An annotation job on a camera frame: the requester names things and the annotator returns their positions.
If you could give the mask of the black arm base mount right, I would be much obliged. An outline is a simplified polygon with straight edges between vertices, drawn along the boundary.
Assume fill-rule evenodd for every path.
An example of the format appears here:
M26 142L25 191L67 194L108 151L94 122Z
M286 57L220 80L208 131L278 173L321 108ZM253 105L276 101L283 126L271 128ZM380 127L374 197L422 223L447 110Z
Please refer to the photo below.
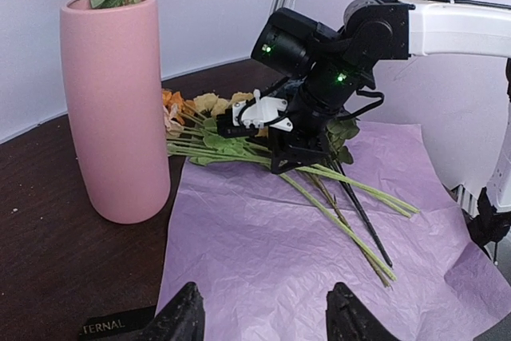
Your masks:
M487 255L488 243L498 244L510 230L510 211L498 212L489 200L487 188L484 187L477 198L479 214L467 224L471 240Z

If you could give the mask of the purple tissue paper sheet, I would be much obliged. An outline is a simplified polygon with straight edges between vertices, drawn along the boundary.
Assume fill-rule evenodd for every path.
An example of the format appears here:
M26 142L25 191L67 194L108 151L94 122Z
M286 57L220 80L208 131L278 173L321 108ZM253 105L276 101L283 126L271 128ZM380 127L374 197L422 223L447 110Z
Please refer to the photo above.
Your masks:
M469 237L418 125L363 122L346 173L418 209L358 194L393 262L384 287L350 237L254 164L186 164L168 226L158 307L193 281L208 340L324 340L327 293L345 283L401 340L471 340L510 312L510 286Z

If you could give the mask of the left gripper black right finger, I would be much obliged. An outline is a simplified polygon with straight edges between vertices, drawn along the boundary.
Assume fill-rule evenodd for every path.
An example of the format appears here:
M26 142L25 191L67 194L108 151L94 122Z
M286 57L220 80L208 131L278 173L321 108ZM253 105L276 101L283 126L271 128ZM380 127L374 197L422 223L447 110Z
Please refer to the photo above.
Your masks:
M328 341L396 341L353 291L342 282L327 293Z

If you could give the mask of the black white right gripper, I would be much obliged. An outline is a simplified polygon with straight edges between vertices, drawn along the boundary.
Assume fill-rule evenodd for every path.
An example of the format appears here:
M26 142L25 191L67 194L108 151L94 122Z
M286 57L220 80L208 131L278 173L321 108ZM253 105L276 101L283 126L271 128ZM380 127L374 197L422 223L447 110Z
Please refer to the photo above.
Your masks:
M251 100L237 102L231 111L216 116L217 133L224 138L254 137L270 128L273 174L320 163L330 154L324 132L329 121L352 119L378 106L374 101L353 113L345 111L353 95L378 98L374 83L349 73L311 73L298 81L285 77L252 94Z

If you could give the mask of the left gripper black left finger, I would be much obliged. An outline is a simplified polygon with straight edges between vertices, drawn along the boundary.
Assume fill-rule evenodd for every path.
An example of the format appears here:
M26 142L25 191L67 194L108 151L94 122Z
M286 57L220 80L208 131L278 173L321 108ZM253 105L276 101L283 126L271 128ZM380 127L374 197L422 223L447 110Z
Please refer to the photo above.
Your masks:
M195 282L187 282L134 340L202 341L204 299Z

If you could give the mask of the black ribbon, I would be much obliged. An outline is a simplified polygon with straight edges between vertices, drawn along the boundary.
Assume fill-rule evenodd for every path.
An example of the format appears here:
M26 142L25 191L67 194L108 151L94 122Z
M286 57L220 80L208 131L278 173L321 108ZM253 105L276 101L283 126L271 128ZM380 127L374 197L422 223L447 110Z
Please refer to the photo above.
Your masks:
M156 305L109 315L92 317L85 321L78 333L78 340L94 340L131 333L145 328L154 318Z

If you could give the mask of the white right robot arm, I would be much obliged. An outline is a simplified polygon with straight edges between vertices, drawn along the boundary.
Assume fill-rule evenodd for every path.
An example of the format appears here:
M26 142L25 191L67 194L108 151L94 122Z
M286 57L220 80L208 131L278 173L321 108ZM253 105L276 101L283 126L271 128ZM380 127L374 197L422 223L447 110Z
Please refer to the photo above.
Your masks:
M271 171L280 174L329 155L327 124L356 118L353 95L379 107L374 66L432 54L510 56L510 8L474 0L354 0L338 30L286 7L268 18L252 58L299 81L291 96L280 85L255 90L217 119L222 137L252 137L268 129Z

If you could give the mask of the peach poppy flower stem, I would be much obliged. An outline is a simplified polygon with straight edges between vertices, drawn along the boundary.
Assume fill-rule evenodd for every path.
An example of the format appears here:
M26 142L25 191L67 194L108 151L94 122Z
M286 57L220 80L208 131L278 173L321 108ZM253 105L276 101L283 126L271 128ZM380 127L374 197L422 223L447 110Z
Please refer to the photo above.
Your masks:
M194 123L194 126L190 127L176 123L172 123L170 126L165 124L165 128L167 129L167 140L171 138L201 138L215 135L220 139L221 144L225 143L224 139L232 139L232 141L228 141L228 144L234 144L234 139L236 139L237 144L256 145L255 148L259 151L259 153L265 154L270 158L270 153L267 149L265 149L260 144L251 143L247 138L221 137L217 133L216 123L210 117L192 117L191 120ZM319 165L328 167L325 162L322 162ZM391 268L386 264L386 262L382 260L382 257L377 256L374 251L370 249L370 247L355 233L355 230L352 229L352 227L349 225L347 219L339 210L339 206L336 202L334 194L328 190L327 186L323 182L328 178L306 172L300 172L299 170L298 173L303 175L304 178L308 179L312 183L313 187L315 187L320 195L324 198L324 203L321 202L318 198L314 197L312 192L306 189L306 187L302 186L297 180L293 179L293 177L290 176L288 172L280 174L279 177L286 181L302 196L306 197L306 199L311 202L327 219L329 219L334 225L345 232L358 247L362 255L366 258L366 261L382 281L383 285L385 287L389 287L390 282L396 280L396 275L391 271Z

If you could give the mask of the white blossom flower stem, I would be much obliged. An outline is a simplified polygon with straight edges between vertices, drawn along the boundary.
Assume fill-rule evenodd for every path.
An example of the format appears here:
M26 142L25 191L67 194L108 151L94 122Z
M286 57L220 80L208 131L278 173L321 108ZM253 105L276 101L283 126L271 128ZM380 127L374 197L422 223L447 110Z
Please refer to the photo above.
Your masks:
M264 165L267 168L270 167L269 156L259 153L256 149L256 145L237 144L236 139L234 139L234 144L228 144L228 141L232 141L232 139L224 139L224 141L225 143L221 144L220 139L215 135L201 138L171 138L167 140L168 155L189 157L194 164L203 166L216 162L242 161ZM410 217L412 213L419 213L419 209L411 204L391 196L388 193L377 190L376 188L352 180L326 166L299 166L298 170L300 172L324 176L328 179L341 181L355 186L356 188L360 188L403 216Z

